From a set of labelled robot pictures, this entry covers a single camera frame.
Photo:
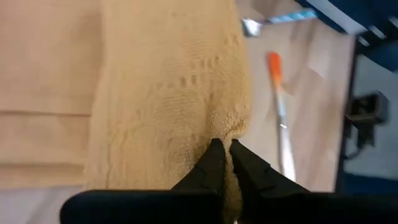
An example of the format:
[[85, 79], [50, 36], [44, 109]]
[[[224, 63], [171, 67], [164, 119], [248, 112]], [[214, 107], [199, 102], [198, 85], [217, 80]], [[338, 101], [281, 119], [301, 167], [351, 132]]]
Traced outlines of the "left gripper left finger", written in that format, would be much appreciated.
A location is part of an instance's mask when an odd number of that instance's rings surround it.
[[212, 139], [191, 171], [172, 190], [221, 190], [224, 185], [226, 154], [221, 139]]

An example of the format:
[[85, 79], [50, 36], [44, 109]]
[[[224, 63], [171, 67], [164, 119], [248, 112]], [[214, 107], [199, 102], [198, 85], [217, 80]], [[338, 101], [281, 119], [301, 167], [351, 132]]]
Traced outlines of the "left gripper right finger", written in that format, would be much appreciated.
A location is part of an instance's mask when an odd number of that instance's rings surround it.
[[308, 190], [274, 170], [237, 139], [229, 152], [243, 200], [238, 223], [293, 223], [297, 217], [294, 195]]

